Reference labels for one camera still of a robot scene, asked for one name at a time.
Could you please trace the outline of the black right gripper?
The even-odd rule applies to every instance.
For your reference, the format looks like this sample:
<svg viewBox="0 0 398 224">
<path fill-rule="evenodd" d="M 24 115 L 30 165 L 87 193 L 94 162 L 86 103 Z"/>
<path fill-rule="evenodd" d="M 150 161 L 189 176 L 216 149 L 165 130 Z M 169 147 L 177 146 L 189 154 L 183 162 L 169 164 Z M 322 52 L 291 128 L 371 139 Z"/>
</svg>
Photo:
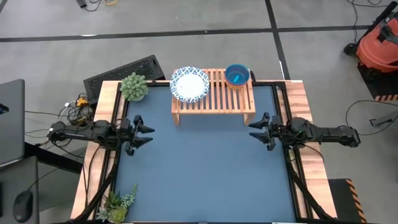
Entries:
<svg viewBox="0 0 398 224">
<path fill-rule="evenodd" d="M 250 136 L 258 139 L 263 144 L 267 144 L 267 150 L 272 151 L 275 148 L 275 139 L 281 140 L 287 144 L 288 131 L 287 126 L 283 124 L 280 116 L 270 117 L 269 113 L 263 114 L 263 119 L 248 125 L 251 128 L 262 129 L 263 133 L 249 133 Z"/>
</svg>

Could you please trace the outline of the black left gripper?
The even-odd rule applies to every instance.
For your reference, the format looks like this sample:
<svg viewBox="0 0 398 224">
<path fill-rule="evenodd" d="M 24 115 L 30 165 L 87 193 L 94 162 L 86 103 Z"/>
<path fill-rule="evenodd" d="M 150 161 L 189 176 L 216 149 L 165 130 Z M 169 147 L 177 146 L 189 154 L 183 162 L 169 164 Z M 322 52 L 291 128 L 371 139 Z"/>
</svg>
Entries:
<svg viewBox="0 0 398 224">
<path fill-rule="evenodd" d="M 153 140 L 151 137 L 138 137 L 137 133 L 153 133 L 155 129 L 143 125 L 141 115 L 135 115 L 133 119 L 133 126 L 129 118 L 123 118 L 119 125 L 119 137 L 122 143 L 127 145 L 124 147 L 129 156 L 133 156 L 135 150 L 144 144 Z"/>
</svg>

